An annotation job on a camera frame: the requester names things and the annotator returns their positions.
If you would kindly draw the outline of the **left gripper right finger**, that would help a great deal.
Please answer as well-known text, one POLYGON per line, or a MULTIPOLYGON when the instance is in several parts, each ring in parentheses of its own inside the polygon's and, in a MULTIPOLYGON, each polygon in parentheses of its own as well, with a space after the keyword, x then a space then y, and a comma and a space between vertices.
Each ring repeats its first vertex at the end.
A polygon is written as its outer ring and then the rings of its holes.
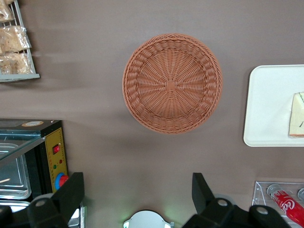
POLYGON ((248 228, 248 212, 223 197, 216 198, 201 173, 192 175, 192 201, 196 209, 184 228, 248 228))

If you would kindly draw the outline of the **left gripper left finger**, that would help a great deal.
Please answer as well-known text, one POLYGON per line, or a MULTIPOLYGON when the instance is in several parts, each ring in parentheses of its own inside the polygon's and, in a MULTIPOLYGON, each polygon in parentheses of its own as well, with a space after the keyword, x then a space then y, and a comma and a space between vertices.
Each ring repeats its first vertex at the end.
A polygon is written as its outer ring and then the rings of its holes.
POLYGON ((75 172, 52 196, 35 198, 27 207, 31 228, 67 228, 85 195, 84 175, 75 172))

